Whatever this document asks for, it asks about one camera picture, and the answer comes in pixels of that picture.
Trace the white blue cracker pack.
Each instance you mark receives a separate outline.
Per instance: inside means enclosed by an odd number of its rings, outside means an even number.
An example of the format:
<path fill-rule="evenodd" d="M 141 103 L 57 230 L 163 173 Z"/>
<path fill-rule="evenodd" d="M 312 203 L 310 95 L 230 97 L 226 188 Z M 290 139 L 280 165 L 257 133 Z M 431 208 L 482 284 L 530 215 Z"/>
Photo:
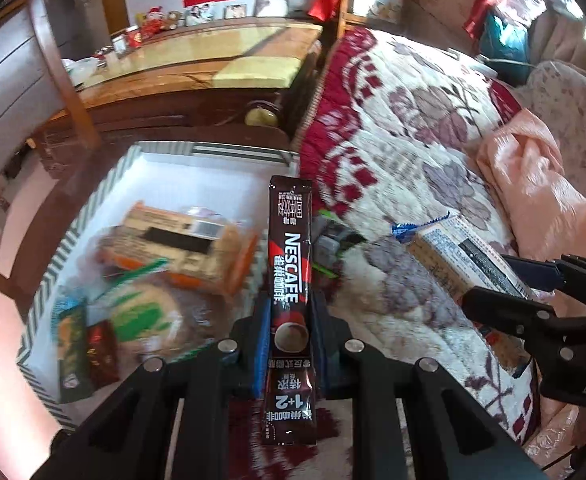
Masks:
<path fill-rule="evenodd" d="M 460 307 L 463 296 L 473 287 L 534 299 L 532 290 L 516 276 L 506 259 L 461 216 L 447 214 L 422 224 L 398 223 L 392 226 L 392 232 L 399 243 L 408 244 L 410 254 Z M 519 378 L 531 359 L 524 342 L 485 323 L 472 323 L 502 370 Z"/>

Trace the red snack packet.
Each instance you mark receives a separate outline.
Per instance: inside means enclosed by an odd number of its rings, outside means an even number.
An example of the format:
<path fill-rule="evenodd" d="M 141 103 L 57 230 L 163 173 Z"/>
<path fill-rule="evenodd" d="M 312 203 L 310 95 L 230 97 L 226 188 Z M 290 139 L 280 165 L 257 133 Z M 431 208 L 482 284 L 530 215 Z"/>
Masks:
<path fill-rule="evenodd" d="M 89 377 L 95 390 L 119 380 L 117 340 L 112 323 L 104 320 L 87 331 Z"/>

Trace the green white biscuit wrapper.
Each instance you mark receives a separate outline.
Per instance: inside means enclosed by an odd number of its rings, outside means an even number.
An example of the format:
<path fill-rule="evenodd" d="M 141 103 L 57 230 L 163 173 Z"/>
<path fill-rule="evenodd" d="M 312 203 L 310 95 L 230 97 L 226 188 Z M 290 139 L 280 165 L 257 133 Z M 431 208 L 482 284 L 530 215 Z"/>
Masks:
<path fill-rule="evenodd" d="M 186 315 L 165 276 L 166 259 L 126 271 L 88 302 L 94 318 L 109 320 L 116 340 L 138 356 L 168 354 L 188 336 Z"/>

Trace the green cookie packet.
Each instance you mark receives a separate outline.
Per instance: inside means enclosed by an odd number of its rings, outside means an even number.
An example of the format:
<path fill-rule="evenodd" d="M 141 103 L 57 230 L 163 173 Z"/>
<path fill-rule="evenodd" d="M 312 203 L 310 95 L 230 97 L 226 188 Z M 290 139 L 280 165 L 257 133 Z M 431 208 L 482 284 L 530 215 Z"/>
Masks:
<path fill-rule="evenodd" d="M 60 403 L 92 396 L 88 360 L 87 309 L 82 298 L 63 296 L 55 304 L 54 327 Z"/>

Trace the Nescafe coffee stick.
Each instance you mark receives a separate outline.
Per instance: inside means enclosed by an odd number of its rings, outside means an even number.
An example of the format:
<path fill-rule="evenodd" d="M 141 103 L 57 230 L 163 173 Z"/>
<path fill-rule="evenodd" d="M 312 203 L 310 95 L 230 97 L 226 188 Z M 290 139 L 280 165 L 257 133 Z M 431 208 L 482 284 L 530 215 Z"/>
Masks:
<path fill-rule="evenodd" d="M 311 300 L 311 183 L 274 176 L 269 183 L 270 348 L 264 440 L 317 441 L 316 374 L 307 311 Z"/>

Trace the orange cracker pack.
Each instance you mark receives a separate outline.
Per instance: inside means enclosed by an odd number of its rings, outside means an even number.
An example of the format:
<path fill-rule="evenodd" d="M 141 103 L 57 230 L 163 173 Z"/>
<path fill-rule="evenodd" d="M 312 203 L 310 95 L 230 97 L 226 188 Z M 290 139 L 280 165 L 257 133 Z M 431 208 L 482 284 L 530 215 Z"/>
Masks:
<path fill-rule="evenodd" d="M 232 297 L 250 270 L 257 242 L 253 229 L 208 209 L 185 214 L 137 202 L 100 240 L 98 253 L 128 271 L 166 259 L 172 284 Z"/>

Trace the peach satin quilt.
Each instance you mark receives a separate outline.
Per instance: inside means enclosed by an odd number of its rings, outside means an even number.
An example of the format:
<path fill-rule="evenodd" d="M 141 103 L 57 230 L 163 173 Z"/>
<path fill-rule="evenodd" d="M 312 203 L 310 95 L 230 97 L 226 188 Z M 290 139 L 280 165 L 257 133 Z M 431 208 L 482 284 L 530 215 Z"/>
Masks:
<path fill-rule="evenodd" d="M 586 198 L 564 176 L 558 144 L 536 115 L 524 108 L 486 136 L 476 162 L 498 193 L 522 257 L 586 257 Z M 586 408 L 543 400 L 541 429 L 528 439 L 525 451 L 538 465 L 549 467 L 549 478 L 565 479 L 568 460 L 552 462 L 585 443 Z"/>

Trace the floral cushion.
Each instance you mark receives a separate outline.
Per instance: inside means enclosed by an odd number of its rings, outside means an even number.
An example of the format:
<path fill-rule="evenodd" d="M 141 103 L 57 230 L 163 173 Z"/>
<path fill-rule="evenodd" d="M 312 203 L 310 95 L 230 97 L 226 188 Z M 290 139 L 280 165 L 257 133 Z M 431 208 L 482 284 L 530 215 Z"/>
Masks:
<path fill-rule="evenodd" d="M 586 196 L 586 75 L 560 61 L 544 61 L 515 89 L 517 101 L 555 137 L 566 178 Z"/>

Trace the green white chevron box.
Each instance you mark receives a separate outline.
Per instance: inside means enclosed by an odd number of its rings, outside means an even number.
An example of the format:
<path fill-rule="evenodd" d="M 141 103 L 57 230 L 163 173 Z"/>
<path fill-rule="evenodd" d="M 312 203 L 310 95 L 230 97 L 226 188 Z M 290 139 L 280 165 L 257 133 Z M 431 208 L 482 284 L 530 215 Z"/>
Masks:
<path fill-rule="evenodd" d="M 113 324 L 118 373 L 180 361 L 249 314 L 264 280 L 269 183 L 295 153 L 186 142 L 132 144 L 69 221 L 32 300 L 17 365 L 48 412 L 77 428 L 114 389 L 72 349 Z"/>

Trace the dark green small packet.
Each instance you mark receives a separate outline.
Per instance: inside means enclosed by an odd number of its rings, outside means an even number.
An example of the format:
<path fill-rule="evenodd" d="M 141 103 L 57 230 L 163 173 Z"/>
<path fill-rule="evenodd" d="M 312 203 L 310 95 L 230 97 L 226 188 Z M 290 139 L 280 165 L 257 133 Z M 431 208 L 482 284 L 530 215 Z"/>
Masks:
<path fill-rule="evenodd" d="M 312 266 L 328 278 L 342 273 L 343 256 L 366 240 L 331 211 L 319 209 L 312 220 Z"/>

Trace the teal plastic bag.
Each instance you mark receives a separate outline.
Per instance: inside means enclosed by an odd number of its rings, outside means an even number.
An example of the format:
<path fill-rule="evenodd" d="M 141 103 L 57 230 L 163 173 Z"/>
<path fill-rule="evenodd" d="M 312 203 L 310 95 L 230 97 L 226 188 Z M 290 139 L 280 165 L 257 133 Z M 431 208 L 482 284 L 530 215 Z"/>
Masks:
<path fill-rule="evenodd" d="M 486 15 L 479 52 L 499 78 L 513 87 L 524 84 L 532 70 L 527 28 L 505 20 L 494 11 Z"/>

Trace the yellow round knob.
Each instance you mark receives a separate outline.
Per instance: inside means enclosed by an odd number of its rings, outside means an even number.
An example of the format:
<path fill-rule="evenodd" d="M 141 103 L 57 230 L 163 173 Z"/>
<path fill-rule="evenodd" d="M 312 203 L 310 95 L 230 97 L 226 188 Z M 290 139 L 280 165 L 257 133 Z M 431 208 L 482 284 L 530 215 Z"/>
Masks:
<path fill-rule="evenodd" d="M 244 124 L 276 128 L 279 125 L 280 109 L 268 101 L 254 101 L 247 105 Z"/>

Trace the wooden glass-top table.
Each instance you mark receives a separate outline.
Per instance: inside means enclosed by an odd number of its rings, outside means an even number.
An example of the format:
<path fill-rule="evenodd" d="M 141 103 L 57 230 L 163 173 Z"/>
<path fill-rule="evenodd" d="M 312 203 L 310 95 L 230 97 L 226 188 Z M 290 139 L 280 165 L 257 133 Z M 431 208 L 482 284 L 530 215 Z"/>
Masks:
<path fill-rule="evenodd" d="M 163 32 L 97 70 L 77 92 L 105 141 L 168 128 L 245 125 L 254 101 L 276 104 L 276 128 L 291 136 L 314 92 L 321 35 L 321 26 L 291 18 L 238 18 Z"/>

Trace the white plastic bag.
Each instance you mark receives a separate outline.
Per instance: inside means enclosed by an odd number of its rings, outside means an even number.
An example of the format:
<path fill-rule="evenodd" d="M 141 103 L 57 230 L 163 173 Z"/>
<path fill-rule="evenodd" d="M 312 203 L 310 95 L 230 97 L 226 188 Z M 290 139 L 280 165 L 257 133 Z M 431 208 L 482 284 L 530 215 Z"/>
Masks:
<path fill-rule="evenodd" d="M 78 61 L 63 58 L 62 62 L 74 87 L 82 86 L 96 72 L 100 64 L 99 60 L 94 56 L 82 58 Z"/>

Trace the wooden chair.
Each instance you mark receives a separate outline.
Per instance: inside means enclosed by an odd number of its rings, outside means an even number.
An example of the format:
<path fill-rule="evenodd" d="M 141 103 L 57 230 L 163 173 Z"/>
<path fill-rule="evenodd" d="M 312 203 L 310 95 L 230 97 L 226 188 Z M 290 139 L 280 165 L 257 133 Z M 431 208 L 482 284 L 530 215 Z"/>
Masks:
<path fill-rule="evenodd" d="M 22 144 L 65 110 L 85 148 L 102 143 L 63 65 L 44 0 L 0 27 L 0 174 Z"/>

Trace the framed wedding photo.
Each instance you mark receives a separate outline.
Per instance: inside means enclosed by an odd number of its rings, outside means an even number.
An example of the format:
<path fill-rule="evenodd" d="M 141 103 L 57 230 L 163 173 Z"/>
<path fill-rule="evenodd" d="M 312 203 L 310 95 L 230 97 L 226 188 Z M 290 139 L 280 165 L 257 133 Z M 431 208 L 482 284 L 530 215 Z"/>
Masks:
<path fill-rule="evenodd" d="M 288 13 L 290 0 L 255 0 L 255 18 L 284 18 Z"/>

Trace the Santa doll figure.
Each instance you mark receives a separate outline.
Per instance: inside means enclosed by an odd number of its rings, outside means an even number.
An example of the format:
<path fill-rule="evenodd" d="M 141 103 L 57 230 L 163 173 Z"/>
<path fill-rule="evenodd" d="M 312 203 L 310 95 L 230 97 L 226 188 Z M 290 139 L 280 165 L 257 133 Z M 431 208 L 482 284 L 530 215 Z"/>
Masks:
<path fill-rule="evenodd" d="M 139 27 L 143 40 L 148 40 L 169 29 L 162 6 L 153 6 L 140 18 Z"/>

